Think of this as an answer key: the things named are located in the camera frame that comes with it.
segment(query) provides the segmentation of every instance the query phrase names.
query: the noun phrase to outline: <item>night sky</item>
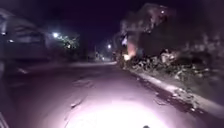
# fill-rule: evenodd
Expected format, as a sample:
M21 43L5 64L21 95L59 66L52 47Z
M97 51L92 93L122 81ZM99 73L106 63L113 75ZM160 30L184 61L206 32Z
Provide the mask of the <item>night sky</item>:
M70 29L99 42L119 31L121 19L144 3L162 4L193 15L197 0L21 0L20 13L41 27Z

